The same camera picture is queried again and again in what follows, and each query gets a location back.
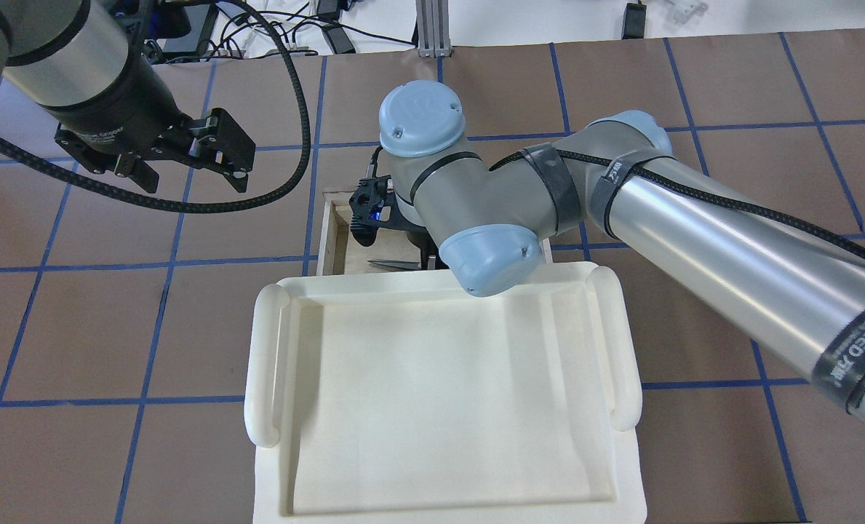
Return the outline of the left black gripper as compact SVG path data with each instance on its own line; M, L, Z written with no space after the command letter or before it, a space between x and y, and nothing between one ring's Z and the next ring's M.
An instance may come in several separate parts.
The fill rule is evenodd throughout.
M93 173L110 170L156 194L159 174L149 162L178 162L218 172L243 194L256 145L223 108L199 119L179 109L149 65L128 65L119 79L87 102L56 107L55 142Z

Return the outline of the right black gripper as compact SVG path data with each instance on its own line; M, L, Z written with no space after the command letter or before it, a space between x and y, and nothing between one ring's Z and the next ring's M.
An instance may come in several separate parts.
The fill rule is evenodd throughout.
M439 257L439 248L428 229L419 228L406 231L407 239L413 246L419 249L419 271L439 271L442 268L442 259Z

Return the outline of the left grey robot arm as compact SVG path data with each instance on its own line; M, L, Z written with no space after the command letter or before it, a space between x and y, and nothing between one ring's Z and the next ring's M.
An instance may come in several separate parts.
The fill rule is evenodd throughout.
M100 1L0 1L0 76L56 120L56 144L81 167L155 194L151 163L178 162L245 192L255 143L226 110L183 113L143 43Z

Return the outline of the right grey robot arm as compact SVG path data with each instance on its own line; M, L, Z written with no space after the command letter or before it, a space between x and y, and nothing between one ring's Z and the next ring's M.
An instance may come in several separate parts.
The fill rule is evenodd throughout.
M489 168L437 81L379 109L396 204L470 295L512 288L543 239L591 221L772 349L865 424L865 247L758 205L678 162L642 111L595 120Z

